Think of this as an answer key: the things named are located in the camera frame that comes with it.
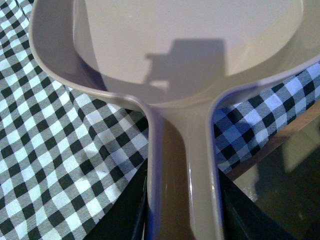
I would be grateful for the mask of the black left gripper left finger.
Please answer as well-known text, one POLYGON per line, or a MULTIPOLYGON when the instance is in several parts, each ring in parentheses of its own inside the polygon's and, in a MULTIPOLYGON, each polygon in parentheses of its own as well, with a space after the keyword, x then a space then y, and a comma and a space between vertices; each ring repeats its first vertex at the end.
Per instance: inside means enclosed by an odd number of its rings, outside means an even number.
POLYGON ((86 240, 141 240, 146 216, 147 166, 142 165, 86 240))

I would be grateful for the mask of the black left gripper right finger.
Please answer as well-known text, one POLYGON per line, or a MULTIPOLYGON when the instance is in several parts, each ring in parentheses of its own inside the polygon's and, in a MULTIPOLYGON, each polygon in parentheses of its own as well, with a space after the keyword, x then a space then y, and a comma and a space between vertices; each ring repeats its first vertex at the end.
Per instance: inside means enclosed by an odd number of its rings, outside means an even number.
POLYGON ((295 239, 260 210, 221 170, 218 173, 226 240, 295 239))

